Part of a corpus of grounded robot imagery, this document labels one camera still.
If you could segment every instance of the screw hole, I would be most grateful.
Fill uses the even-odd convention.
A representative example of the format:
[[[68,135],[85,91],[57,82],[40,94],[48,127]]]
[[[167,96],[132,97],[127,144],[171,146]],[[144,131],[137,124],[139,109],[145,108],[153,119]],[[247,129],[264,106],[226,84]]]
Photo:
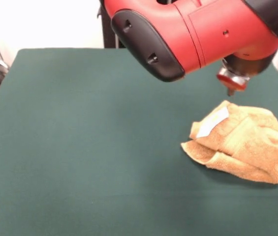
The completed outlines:
[[[228,37],[229,31],[228,31],[228,30],[223,31],[223,35],[224,35],[225,37]]]
[[[149,57],[148,57],[148,64],[155,64],[158,63],[158,57],[155,53],[152,53]]]
[[[126,20],[125,24],[124,24],[124,32],[127,33],[131,27],[132,27],[132,25],[131,25],[130,21]]]
[[[162,5],[167,5],[168,4],[168,0],[156,0],[159,4]]]

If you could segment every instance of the green table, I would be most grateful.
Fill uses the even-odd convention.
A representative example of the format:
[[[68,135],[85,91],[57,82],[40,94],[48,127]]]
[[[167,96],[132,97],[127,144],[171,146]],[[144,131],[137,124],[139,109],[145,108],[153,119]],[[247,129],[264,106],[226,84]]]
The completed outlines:
[[[180,148],[229,99],[219,66],[167,84],[126,50],[21,50],[0,88],[0,236],[278,236],[278,186]],[[230,101],[278,118],[278,73]]]

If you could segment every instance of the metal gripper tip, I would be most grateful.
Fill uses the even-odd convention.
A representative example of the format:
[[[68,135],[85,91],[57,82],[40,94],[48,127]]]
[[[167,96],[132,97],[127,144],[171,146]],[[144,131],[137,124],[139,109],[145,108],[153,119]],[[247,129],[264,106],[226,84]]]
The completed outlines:
[[[230,97],[230,96],[233,96],[235,94],[235,90],[232,90],[232,89],[227,89],[227,95]]]

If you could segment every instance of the towel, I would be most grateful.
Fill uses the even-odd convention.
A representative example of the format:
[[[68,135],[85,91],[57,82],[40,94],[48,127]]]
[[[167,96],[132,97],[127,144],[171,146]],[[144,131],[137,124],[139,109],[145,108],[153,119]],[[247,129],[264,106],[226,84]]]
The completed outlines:
[[[189,137],[181,146],[194,161],[246,180],[278,184],[278,120],[271,111],[223,101],[192,124]]]

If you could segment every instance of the tan towel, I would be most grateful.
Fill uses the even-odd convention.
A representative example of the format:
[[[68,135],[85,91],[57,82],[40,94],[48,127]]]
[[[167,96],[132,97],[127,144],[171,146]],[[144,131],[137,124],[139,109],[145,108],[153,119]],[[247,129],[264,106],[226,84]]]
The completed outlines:
[[[197,138],[223,109],[228,116],[208,136]],[[278,120],[271,111],[223,101],[192,124],[190,138],[182,148],[194,161],[243,179],[278,183]]]

